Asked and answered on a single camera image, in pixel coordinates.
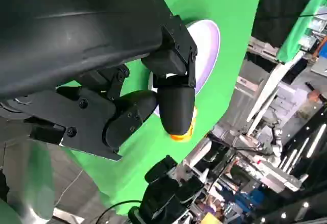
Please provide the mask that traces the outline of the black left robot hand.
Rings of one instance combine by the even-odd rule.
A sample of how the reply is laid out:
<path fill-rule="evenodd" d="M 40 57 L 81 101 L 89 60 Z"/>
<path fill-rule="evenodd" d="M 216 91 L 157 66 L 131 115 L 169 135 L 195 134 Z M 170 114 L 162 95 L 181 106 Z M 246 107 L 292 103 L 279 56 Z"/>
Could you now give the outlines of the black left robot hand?
<path fill-rule="evenodd" d="M 118 161 L 156 108 L 168 134 L 189 130 L 196 56 L 164 0 L 1 0 L 1 116 Z"/>

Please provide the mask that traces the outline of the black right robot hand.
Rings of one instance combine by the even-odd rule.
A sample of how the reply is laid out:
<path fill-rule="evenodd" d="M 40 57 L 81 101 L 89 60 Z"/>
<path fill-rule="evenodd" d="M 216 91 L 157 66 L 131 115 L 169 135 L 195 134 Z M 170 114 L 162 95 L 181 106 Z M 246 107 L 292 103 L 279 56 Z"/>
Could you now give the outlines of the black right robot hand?
<path fill-rule="evenodd" d="M 192 223 L 190 210 L 204 184 L 197 176 L 178 179 L 177 162 L 169 155 L 145 175 L 148 186 L 138 207 L 128 211 L 130 223 Z"/>

